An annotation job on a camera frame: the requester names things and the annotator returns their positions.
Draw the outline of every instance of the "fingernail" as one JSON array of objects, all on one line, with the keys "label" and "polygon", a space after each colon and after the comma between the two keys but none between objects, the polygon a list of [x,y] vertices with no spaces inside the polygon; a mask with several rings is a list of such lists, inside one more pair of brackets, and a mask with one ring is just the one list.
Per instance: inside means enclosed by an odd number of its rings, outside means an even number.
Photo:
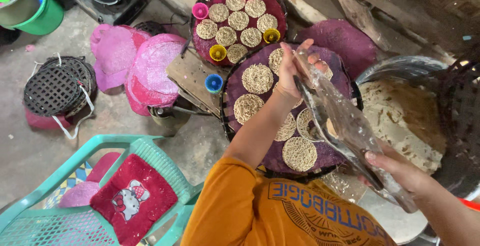
[{"label": "fingernail", "polygon": [[367,161],[369,161],[369,162],[375,161],[376,157],[377,156],[372,151],[367,151],[367,153],[365,153],[365,159],[367,159]]}]

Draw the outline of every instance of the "hello kitty cushion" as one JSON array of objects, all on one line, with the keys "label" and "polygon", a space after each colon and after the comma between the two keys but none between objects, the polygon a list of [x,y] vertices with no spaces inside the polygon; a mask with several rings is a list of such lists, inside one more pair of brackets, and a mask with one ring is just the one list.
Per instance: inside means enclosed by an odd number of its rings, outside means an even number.
[{"label": "hello kitty cushion", "polygon": [[112,226],[122,246],[137,245],[178,198],[168,182],[141,157],[130,154],[90,206]]}]

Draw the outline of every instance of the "orange t-shirt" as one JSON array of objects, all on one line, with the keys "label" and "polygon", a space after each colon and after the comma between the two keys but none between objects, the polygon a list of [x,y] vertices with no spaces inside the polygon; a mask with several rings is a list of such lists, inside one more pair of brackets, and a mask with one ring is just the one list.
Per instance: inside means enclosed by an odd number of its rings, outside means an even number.
[{"label": "orange t-shirt", "polygon": [[210,170],[181,245],[396,244],[368,212],[326,185],[267,179],[225,157]]}]

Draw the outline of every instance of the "pink mold cup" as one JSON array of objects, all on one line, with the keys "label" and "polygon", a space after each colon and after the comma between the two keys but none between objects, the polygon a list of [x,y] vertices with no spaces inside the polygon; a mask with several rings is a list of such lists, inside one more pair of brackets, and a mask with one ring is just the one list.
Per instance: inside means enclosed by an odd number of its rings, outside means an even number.
[{"label": "pink mold cup", "polygon": [[208,7],[201,2],[196,3],[191,9],[191,13],[197,19],[205,19],[208,16]]}]

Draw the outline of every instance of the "metal hose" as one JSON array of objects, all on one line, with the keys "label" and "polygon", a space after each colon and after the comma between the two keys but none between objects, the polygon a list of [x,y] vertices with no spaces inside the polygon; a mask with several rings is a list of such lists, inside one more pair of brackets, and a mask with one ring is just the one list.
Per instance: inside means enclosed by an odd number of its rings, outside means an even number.
[{"label": "metal hose", "polygon": [[212,115],[210,113],[195,112],[195,111],[185,109],[185,108],[182,108],[182,107],[178,107],[178,106],[172,106],[172,109],[175,110],[175,111],[183,112],[183,113],[190,114],[190,115],[197,115],[197,116],[211,116]]}]

